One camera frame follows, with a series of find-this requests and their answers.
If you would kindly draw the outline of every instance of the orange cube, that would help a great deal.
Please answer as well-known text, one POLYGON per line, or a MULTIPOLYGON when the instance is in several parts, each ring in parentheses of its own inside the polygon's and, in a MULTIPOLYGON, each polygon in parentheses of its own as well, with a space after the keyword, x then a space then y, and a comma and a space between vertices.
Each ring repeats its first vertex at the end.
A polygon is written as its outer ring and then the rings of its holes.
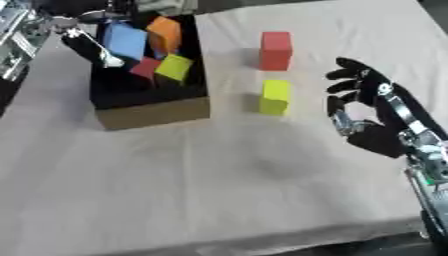
POLYGON ((182 41, 179 22, 162 16, 155 19, 146 31, 149 33, 151 48, 164 54, 175 53, 182 41))

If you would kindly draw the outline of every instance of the wrinkled fabric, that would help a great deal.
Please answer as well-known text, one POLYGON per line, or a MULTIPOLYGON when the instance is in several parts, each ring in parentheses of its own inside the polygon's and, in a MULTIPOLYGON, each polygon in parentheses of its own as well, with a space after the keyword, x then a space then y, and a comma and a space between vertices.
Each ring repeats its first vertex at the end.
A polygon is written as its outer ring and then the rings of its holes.
POLYGON ((359 59, 448 127, 448 39, 416 1, 253 7, 197 23, 212 118, 119 132, 95 119, 89 64, 51 38, 0 120, 0 255, 253 255, 420 228, 404 159, 338 136, 324 78, 337 56, 359 59), (288 72, 256 69, 271 30, 293 35, 288 72), (293 85, 284 118, 256 113, 268 78, 293 85))

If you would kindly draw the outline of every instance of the table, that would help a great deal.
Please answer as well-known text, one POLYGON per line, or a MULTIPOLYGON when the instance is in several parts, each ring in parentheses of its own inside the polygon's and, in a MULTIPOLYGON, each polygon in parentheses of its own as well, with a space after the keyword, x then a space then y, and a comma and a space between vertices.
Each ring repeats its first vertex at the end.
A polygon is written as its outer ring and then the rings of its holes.
POLYGON ((212 118, 120 132, 94 118, 89 65, 51 38, 0 121, 1 255, 254 255, 420 228, 404 161, 347 145, 324 106, 324 74, 347 56, 448 127, 448 39, 416 1, 251 7, 197 23, 212 118), (292 32, 289 72, 256 70, 268 30, 292 32), (293 84, 287 117, 255 113, 265 78, 293 84))

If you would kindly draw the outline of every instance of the green cube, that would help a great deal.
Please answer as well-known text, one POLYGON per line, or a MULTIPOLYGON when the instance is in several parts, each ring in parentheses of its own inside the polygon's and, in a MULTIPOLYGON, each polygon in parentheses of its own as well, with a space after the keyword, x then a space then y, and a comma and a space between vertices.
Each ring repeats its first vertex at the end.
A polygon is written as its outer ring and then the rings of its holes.
POLYGON ((266 80, 260 98, 260 113, 284 116, 290 102, 290 83, 284 80, 266 80))
POLYGON ((156 79, 164 83, 166 78, 177 82, 178 85, 184 85, 188 71, 193 65, 193 61, 179 55, 169 54, 156 69, 156 79))

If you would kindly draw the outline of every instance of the red block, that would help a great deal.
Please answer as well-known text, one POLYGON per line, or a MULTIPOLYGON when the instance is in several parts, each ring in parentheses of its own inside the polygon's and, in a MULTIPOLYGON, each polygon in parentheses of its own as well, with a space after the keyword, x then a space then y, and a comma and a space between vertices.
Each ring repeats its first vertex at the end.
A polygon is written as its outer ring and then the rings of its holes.
POLYGON ((260 69, 286 71, 292 57, 289 32, 263 32, 260 49, 260 69))
POLYGON ((144 57, 138 65, 134 66, 131 69, 131 73, 134 75, 146 77, 154 82, 154 72, 161 63, 162 62, 158 60, 144 57))

